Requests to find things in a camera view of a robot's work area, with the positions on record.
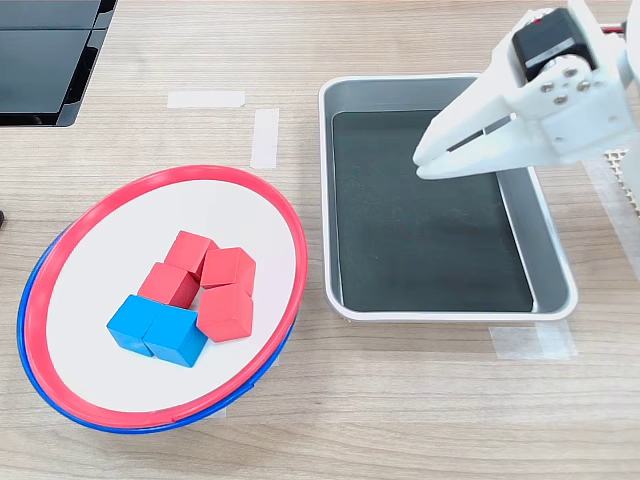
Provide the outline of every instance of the wooden table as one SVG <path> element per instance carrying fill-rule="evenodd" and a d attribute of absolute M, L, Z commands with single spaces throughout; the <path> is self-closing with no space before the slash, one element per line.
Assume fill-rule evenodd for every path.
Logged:
<path fill-rule="evenodd" d="M 581 165 L 540 172 L 581 293 L 570 360 L 499 360 L 487 325 L 352 326 L 322 291 L 320 86 L 480 71 L 541 4 L 121 0 L 77 124 L 0 130 L 0 478 L 639 478 L 640 285 Z M 628 8 L 590 5 L 601 22 Z M 167 109 L 181 87 L 245 90 L 247 104 Z M 295 206 L 310 252 L 280 365 L 226 419 L 153 436 L 65 419 L 16 351 L 36 259 L 137 177 L 195 163 L 249 169 L 253 112 L 265 107 L 280 108 L 278 167 L 258 173 Z"/>

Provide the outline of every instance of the wood grain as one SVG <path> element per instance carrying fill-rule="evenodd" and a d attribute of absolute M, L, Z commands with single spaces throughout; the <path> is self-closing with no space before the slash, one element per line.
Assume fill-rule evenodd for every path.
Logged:
<path fill-rule="evenodd" d="M 626 17 L 628 2 L 589 3 L 601 22 Z M 352 326 L 322 292 L 321 85 L 480 71 L 534 5 L 121 0 L 77 124 L 0 130 L 0 478 L 638 478 L 640 285 L 582 166 L 540 171 L 581 294 L 572 360 L 497 360 L 486 325 Z M 181 87 L 246 90 L 247 104 L 167 109 L 167 92 Z M 34 392 L 16 351 L 37 258 L 141 175 L 248 169 L 253 111 L 272 107 L 278 167 L 259 174 L 296 208 L 310 252 L 280 365 L 226 419 L 142 437 L 66 420 Z"/>

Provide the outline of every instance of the metal tray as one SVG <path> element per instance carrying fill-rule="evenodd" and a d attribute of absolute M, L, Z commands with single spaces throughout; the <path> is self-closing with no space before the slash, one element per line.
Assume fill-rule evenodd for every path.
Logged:
<path fill-rule="evenodd" d="M 345 77 L 319 95 L 324 286 L 362 322 L 531 322 L 578 293 L 533 169 L 425 181 L 411 154 L 473 75 Z"/>

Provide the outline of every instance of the white tape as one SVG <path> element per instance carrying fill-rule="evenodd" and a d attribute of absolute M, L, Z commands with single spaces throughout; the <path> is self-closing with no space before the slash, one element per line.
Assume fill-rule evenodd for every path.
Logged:
<path fill-rule="evenodd" d="M 175 91 L 167 96 L 167 108 L 232 108 L 244 102 L 240 91 Z"/>
<path fill-rule="evenodd" d="M 211 415 L 211 418 L 227 418 L 227 409 L 223 408 Z"/>
<path fill-rule="evenodd" d="M 640 220 L 604 158 L 586 161 L 584 168 L 598 192 L 631 268 L 640 280 Z"/>
<path fill-rule="evenodd" d="M 566 360 L 578 354 L 565 320 L 534 327 L 489 327 L 489 333 L 500 360 Z"/>
<path fill-rule="evenodd" d="M 275 168 L 278 155 L 280 109 L 256 110 L 253 125 L 251 168 Z"/>

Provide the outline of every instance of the wooden block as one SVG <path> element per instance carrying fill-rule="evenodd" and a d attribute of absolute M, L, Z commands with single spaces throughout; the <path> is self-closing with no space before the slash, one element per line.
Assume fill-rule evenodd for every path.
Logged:
<path fill-rule="evenodd" d="M 235 283 L 251 296 L 255 276 L 256 262 L 247 252 L 240 247 L 221 248 L 207 252 L 200 285 L 215 288 Z"/>
<path fill-rule="evenodd" d="M 189 308 L 199 289 L 198 282 L 186 270 L 156 263 L 138 295 L 164 305 Z"/>
<path fill-rule="evenodd" d="M 204 256 L 208 250 L 217 250 L 218 246 L 210 238 L 180 230 L 164 263 L 191 273 L 200 281 Z"/>
<path fill-rule="evenodd" d="M 162 360 L 193 367 L 207 343 L 197 317 L 191 310 L 163 305 L 144 336 L 145 345 Z"/>
<path fill-rule="evenodd" d="M 153 353 L 142 338 L 161 309 L 160 303 L 136 295 L 129 295 L 109 320 L 107 328 L 122 348 L 152 357 Z"/>
<path fill-rule="evenodd" d="M 214 342 L 248 337 L 253 328 L 253 300 L 240 285 L 202 292 L 198 328 Z"/>

